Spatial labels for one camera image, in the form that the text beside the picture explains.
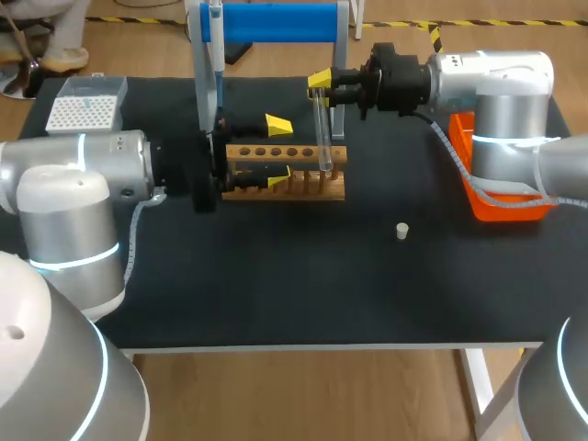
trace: wooden test tube rack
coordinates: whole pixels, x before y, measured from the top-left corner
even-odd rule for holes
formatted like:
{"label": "wooden test tube rack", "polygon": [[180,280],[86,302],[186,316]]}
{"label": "wooden test tube rack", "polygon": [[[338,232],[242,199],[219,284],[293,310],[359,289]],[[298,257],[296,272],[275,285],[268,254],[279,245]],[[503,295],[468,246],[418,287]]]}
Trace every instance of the wooden test tube rack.
{"label": "wooden test tube rack", "polygon": [[235,188],[223,193],[225,200],[345,200],[347,163],[344,146],[331,148],[333,170],[319,171],[319,148],[312,145],[227,145],[227,160],[233,173],[239,173],[239,163],[274,162],[288,164],[290,178],[270,188]]}

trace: blue cylinder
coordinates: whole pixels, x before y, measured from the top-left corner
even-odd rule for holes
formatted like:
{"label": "blue cylinder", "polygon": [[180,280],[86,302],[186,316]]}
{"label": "blue cylinder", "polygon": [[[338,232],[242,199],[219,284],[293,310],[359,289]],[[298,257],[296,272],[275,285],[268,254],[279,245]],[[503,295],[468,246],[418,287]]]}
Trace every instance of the blue cylinder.
{"label": "blue cylinder", "polygon": [[[227,43],[335,43],[337,4],[223,5]],[[209,5],[200,5],[202,41],[210,42]]]}

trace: glass test tube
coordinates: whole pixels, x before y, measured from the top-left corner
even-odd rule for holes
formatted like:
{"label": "glass test tube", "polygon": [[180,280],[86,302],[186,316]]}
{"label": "glass test tube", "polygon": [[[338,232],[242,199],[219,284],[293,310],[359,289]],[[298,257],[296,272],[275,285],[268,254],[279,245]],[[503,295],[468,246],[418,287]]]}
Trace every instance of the glass test tube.
{"label": "glass test tube", "polygon": [[312,89],[312,101],[314,105],[316,143],[319,146],[319,168],[324,172],[328,172],[333,169],[333,159],[331,158],[329,112],[327,110],[323,88]]}

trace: black tablecloth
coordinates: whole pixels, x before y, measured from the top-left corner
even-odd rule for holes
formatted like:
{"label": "black tablecloth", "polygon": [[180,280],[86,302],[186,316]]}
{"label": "black tablecloth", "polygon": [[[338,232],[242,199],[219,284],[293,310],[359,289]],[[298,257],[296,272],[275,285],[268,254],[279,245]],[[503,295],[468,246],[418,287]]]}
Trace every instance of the black tablecloth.
{"label": "black tablecloth", "polygon": [[[23,137],[44,134],[60,87],[44,85]],[[228,78],[227,109],[290,119],[296,135],[283,142],[313,143],[305,87]],[[130,78],[123,118],[125,130],[186,144],[198,127],[194,84]],[[196,215],[188,198],[169,198],[146,209],[127,298],[100,329],[137,348],[542,341],[584,297],[587,213],[484,224],[423,121],[371,111],[362,122],[348,107],[345,134],[345,202],[224,202]],[[548,136],[567,134],[552,102]],[[122,245],[131,211],[117,208]],[[0,215],[0,247],[25,255],[18,230]]]}

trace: wooden floor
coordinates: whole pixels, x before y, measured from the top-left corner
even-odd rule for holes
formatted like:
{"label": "wooden floor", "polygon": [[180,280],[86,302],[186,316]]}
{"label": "wooden floor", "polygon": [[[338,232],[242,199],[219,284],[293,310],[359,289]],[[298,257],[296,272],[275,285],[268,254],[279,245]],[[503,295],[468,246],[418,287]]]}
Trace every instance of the wooden floor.
{"label": "wooden floor", "polygon": [[[401,19],[586,19],[583,0],[366,0],[366,21]],[[182,5],[127,9],[94,0],[90,16],[184,20]],[[556,66],[555,95],[574,133],[588,131],[586,28],[442,28],[446,51],[537,49]],[[427,32],[367,28],[352,41],[358,66],[375,41],[425,61]],[[90,23],[87,73],[192,76],[181,28]],[[229,75],[308,75],[330,64],[329,45],[263,45],[229,67]],[[0,97],[0,139],[15,139],[30,103]],[[516,351],[486,351],[498,388]],[[142,374],[152,400],[149,441],[423,440],[473,439],[470,409],[451,351],[266,353],[146,356]],[[516,433],[509,440],[519,439]]]}

